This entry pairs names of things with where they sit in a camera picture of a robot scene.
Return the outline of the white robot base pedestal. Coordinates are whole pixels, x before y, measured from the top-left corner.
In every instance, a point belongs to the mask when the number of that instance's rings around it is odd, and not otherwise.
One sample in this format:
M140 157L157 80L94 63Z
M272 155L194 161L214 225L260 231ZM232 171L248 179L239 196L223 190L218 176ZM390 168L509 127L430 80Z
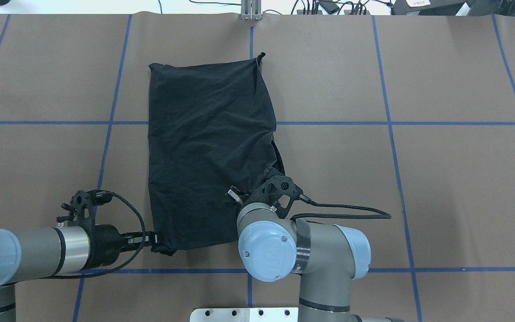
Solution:
M296 322L297 307L199 308L190 314L190 322Z

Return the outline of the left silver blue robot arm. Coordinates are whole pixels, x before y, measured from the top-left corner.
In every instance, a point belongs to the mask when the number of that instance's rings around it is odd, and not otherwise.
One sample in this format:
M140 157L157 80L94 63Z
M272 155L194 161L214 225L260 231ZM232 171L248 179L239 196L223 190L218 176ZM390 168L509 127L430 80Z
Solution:
M16 320L16 284L36 279L78 277L106 267L126 251L149 246L152 232L120 233L112 225L90 232L79 226L10 231L0 229L0 322Z

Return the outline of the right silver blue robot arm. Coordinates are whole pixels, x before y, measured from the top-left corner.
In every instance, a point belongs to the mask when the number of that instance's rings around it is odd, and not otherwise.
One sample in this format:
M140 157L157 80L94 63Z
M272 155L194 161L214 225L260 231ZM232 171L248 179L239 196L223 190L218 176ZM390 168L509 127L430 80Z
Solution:
M366 276L371 247L358 229L309 222L308 218L390 219L371 207L317 203L292 178L274 167L264 171L264 182L251 193L231 186L241 210L237 216L238 252L247 272L272 283L289 274L300 276L299 322L393 322L391 317L369 317L351 311L351 282ZM287 217L295 200L315 207L366 211L365 215L301 213Z

